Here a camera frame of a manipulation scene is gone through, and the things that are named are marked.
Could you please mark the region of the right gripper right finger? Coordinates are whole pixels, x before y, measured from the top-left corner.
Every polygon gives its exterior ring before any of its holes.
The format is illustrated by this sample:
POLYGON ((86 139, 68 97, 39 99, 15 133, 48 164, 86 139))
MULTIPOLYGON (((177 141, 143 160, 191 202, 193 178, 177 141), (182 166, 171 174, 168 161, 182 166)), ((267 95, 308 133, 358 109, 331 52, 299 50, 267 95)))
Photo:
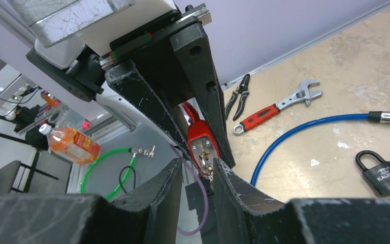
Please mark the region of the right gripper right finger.
POLYGON ((390 198, 294 198, 286 203, 213 161, 220 243, 390 243, 390 198))

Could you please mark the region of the key bunch with black fob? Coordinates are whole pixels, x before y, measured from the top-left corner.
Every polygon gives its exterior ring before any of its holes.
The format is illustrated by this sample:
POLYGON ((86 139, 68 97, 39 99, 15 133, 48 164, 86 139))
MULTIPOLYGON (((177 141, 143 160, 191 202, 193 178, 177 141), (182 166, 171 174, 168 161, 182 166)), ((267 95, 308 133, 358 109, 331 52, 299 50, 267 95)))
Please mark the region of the key bunch with black fob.
POLYGON ((209 153, 202 152, 199 155, 201 176, 213 183, 213 164, 209 159, 209 153))

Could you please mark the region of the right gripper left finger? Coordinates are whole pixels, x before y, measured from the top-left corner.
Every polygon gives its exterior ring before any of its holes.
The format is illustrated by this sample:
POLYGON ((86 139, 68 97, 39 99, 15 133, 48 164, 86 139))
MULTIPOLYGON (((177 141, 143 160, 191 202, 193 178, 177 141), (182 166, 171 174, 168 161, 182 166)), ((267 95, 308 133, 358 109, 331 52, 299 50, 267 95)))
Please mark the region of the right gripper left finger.
POLYGON ((0 243, 174 243, 182 160, 108 201, 95 194, 0 194, 0 243))

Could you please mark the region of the blue cable lock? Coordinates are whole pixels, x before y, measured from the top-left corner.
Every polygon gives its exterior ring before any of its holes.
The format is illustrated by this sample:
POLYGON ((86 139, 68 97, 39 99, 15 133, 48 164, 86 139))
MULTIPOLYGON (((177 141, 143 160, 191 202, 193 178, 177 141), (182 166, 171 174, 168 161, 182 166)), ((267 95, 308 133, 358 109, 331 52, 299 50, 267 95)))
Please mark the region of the blue cable lock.
POLYGON ((273 152, 273 150, 278 147, 283 141, 285 141, 290 136, 297 134, 303 130, 309 129, 311 127, 320 126, 323 124, 334 123, 338 121, 357 121, 357 120, 366 120, 371 123, 378 124, 390 124, 390 111, 370 111, 368 113, 356 113, 356 114, 341 114, 341 115, 333 115, 328 117, 323 117, 319 119, 315 119, 301 125, 298 125, 291 130, 285 132, 283 135, 278 137, 263 153, 261 158, 259 159, 251 180, 250 184, 254 187, 256 186, 257 179, 262 170, 264 163, 266 162, 269 155, 273 152))

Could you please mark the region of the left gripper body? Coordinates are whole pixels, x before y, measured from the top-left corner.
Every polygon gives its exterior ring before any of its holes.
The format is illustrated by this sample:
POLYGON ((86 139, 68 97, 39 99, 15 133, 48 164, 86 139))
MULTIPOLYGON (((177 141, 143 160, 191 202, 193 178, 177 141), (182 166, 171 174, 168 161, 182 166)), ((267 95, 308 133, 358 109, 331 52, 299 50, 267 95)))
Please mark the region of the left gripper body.
MULTIPOLYGON (((212 57, 203 25, 211 22, 205 5, 171 11, 111 42, 110 67, 130 62, 141 77, 168 101, 186 101, 194 89, 212 80, 212 57)), ((96 100, 104 92, 105 71, 91 49, 76 59, 72 69, 59 69, 31 50, 27 59, 73 96, 96 100)))

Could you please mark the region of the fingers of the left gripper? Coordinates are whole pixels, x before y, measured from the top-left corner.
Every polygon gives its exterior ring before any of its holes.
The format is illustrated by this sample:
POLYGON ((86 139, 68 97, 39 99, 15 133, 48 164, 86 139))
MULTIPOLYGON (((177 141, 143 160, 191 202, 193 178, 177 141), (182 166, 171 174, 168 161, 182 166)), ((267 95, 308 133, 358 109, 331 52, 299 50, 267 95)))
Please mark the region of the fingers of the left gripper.
POLYGON ((105 80, 186 155, 190 154, 187 123, 178 106, 195 99, 220 157, 229 167, 235 166, 226 133, 223 91, 201 23, 175 23, 154 33, 151 41, 121 57, 105 73, 105 80))

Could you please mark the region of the red cable seal lock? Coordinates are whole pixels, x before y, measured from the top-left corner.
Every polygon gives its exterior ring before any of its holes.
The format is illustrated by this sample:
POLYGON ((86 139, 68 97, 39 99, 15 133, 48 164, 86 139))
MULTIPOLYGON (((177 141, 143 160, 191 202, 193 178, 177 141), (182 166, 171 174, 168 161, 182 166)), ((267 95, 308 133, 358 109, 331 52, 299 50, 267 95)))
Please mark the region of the red cable seal lock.
POLYGON ((199 155, 202 152, 209 153, 211 161, 213 158, 220 158, 218 146, 206 121, 200 118, 195 108, 189 102, 184 102, 182 106, 192 121, 187 132, 190 155, 196 167, 201 171, 199 155))

